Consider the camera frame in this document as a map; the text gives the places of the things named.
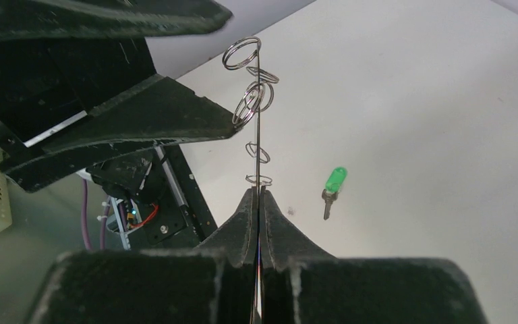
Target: key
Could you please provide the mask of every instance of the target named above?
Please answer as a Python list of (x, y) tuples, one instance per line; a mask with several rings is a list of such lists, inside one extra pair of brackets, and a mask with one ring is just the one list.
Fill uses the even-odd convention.
[(330, 206), (339, 197), (339, 192), (328, 192), (322, 191), (322, 199), (324, 199), (324, 216), (323, 219), (326, 221), (330, 217)]

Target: purple cable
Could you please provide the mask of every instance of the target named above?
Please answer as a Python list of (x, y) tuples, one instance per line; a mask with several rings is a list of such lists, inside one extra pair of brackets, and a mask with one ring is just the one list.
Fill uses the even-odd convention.
[(82, 210), (80, 211), (80, 231), (82, 232), (82, 239), (86, 250), (92, 250), (90, 243), (90, 236), (88, 235), (88, 220), (86, 208), (88, 207), (88, 183), (82, 179), (84, 195), (82, 197)]
[(107, 205), (104, 207), (104, 217), (100, 221), (100, 249), (104, 250), (106, 244), (106, 221), (108, 220), (108, 213), (110, 212), (110, 196), (106, 198)]
[(120, 219), (122, 220), (122, 227), (126, 232), (126, 217), (124, 216), (124, 205), (123, 202), (120, 203)]

